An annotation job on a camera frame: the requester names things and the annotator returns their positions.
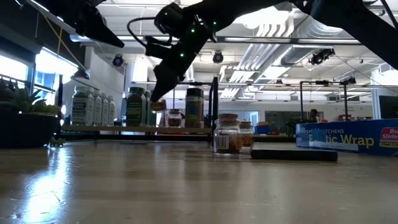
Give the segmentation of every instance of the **white cap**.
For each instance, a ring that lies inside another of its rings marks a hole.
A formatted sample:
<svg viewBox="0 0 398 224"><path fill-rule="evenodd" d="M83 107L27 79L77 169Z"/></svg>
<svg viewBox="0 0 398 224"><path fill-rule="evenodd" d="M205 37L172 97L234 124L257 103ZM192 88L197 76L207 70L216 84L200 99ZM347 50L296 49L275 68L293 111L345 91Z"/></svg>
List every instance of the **white cap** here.
<svg viewBox="0 0 398 224"><path fill-rule="evenodd" d="M101 91L99 91L99 90L94 90L94 95L96 95L96 96L101 96Z"/></svg>
<svg viewBox="0 0 398 224"><path fill-rule="evenodd" d="M88 93L93 93L94 89L88 86L75 86L75 91L84 91Z"/></svg>

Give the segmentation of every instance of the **black cable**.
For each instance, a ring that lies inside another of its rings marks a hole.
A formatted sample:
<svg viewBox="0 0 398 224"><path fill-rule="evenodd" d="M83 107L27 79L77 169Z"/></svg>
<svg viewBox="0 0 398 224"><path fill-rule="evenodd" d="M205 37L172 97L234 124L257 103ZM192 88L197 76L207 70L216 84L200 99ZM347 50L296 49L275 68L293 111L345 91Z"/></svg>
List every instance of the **black cable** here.
<svg viewBox="0 0 398 224"><path fill-rule="evenodd" d="M387 87L387 86L385 86L385 85L382 85L382 84L380 84L379 82L377 82L377 81L375 81L374 79L372 79L371 77L369 77L369 76L363 74L362 72L358 71L356 68L352 67L349 63L347 63L346 61L344 61L343 59L341 59L339 56L337 56L337 54L335 54L335 56L336 56L338 59L340 59L342 62L344 62L346 65L350 66L353 70L355 70L355 71L358 72L359 74L365 76L366 78L372 80L373 82L379 84L380 86L383 86L384 88L386 88L386 89L388 89L388 90L390 90L390 91L393 91L393 92L398 93L398 91L395 91L395 90L393 90L392 88L389 88L389 87Z"/></svg>
<svg viewBox="0 0 398 224"><path fill-rule="evenodd" d="M133 23L133 22L137 22L137 21L144 21L144 20L154 20L155 18L154 17L141 17L141 18L135 18L135 19L133 19L133 20L130 20L128 23L127 23L127 30L129 31L129 33L132 35L132 37L138 42L138 43L140 43L142 46L144 46L144 47L147 47L147 45L142 41L142 40L140 40L134 33L133 33L133 31L130 29L130 25Z"/></svg>

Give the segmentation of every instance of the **security camera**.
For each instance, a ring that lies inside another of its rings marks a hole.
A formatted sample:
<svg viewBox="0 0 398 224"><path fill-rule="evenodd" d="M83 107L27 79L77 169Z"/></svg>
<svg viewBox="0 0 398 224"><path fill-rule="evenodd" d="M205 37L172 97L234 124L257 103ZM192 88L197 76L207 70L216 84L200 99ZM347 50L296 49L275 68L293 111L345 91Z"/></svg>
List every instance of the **security camera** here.
<svg viewBox="0 0 398 224"><path fill-rule="evenodd" d="M224 56L221 52L217 51L214 53L213 62L214 63L221 63L224 60Z"/></svg>
<svg viewBox="0 0 398 224"><path fill-rule="evenodd" d="M115 55L114 59L113 59L113 65L115 67L120 67L123 65L124 60L123 60L123 55Z"/></svg>

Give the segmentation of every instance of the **wooden shelf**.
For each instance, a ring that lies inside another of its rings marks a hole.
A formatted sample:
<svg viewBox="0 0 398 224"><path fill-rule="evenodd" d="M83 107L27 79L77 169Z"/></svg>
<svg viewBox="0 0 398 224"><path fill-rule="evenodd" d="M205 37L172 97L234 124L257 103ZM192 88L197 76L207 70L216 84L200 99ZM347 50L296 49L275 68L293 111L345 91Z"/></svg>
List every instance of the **wooden shelf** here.
<svg viewBox="0 0 398 224"><path fill-rule="evenodd" d="M62 126L64 131L131 131L160 133L211 133L211 128L150 128L150 127L108 127L108 126Z"/></svg>

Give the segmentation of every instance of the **ceiling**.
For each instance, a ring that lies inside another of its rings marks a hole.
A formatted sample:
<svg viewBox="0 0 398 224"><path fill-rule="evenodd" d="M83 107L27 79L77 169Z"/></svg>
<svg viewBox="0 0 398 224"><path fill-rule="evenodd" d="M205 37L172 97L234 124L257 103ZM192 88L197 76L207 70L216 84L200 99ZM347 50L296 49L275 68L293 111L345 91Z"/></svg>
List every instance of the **ceiling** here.
<svg viewBox="0 0 398 224"><path fill-rule="evenodd" d="M198 0L180 0L181 5L191 5L199 2ZM396 0L387 0L394 14L398 16L398 2ZM98 6L98 9L107 21L108 27L116 35L128 36L126 24L137 17L154 17L160 10L160 6L169 4L170 0L108 0ZM298 29L303 20L307 16L296 10L293 14L294 27ZM388 16L382 17L385 21L391 23ZM153 25L153 21L137 22L131 26L133 32L137 35L162 35ZM248 29L242 24L232 24L229 27L217 33L217 36L233 36L247 37L255 36L258 28ZM342 32L336 38L351 38L346 32ZM110 63L115 54L123 54L127 63L133 63L136 56L143 56L144 49L136 42L126 42L125 49L117 49L103 44L85 43L96 48L96 52ZM250 44L231 44L231 43L207 43L196 60L194 61L194 71L197 73L196 81L208 82L214 76L219 75L220 68L223 65L237 66L242 60ZM280 77L284 83L298 83L302 80L332 80L344 73L352 71L354 68L359 70L356 73L357 83L370 83L368 77L370 70L375 69L378 64L383 63L380 58L372 53L364 46L347 46L334 45L336 55L321 65L315 67L308 66L305 62L300 62L290 68ZM214 64L212 62L213 55L216 51L222 51L224 62L222 64ZM150 58L150 62L154 65L160 60Z"/></svg>

